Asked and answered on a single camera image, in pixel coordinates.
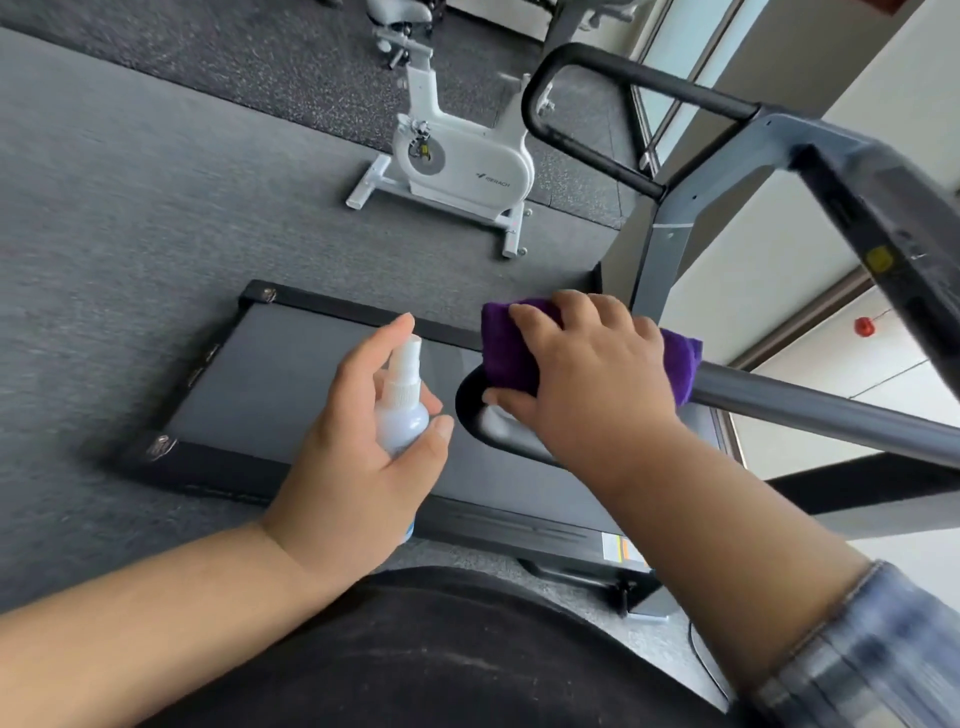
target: purple cloth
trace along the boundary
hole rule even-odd
[[[517,303],[536,306],[560,326],[563,325],[560,309],[546,299],[525,299]],[[494,387],[518,389],[536,395],[540,386],[540,369],[523,342],[520,329],[510,318],[510,306],[509,303],[485,303],[480,313],[484,371]],[[704,343],[666,328],[660,331],[663,333],[663,367],[679,407],[690,399]]]

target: exercise bike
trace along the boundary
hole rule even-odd
[[[636,5],[637,0],[589,2],[601,8]],[[578,23],[587,4],[588,0],[578,0],[570,5],[579,15]],[[529,75],[515,80],[516,92],[493,127],[445,113],[438,101],[437,75],[430,66],[433,49],[411,37],[415,28],[432,22],[430,11],[417,0],[368,0],[367,11],[378,47],[394,53],[390,66],[405,61],[410,108],[397,115],[393,154],[381,154],[373,161],[347,197],[347,206],[360,209],[375,189],[382,189],[499,228],[504,231],[503,256],[526,255],[526,248],[519,244],[520,230],[523,218],[532,212],[524,201],[533,188],[535,173],[521,113]],[[555,15],[551,29],[572,35],[576,26],[558,23],[558,17]],[[557,36],[556,32],[548,34],[549,44],[554,44]],[[540,95],[537,113],[551,108],[550,88],[548,85]],[[392,166],[398,177],[390,176]]]

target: brand logo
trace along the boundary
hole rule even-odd
[[[477,176],[478,180],[486,180],[487,182],[493,182],[494,184],[499,184],[501,187],[510,186],[509,182],[504,182],[502,180],[498,180],[497,178],[490,177],[486,172],[475,172],[474,174]]]

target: plaid sleeve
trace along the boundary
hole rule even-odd
[[[787,728],[960,726],[960,616],[877,562],[752,698]]]

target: spray bottle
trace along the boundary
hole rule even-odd
[[[376,442],[391,458],[413,445],[430,424],[430,415],[420,402],[420,344],[420,337],[412,334],[391,352],[383,394],[374,411]],[[411,523],[404,544],[413,532]]]

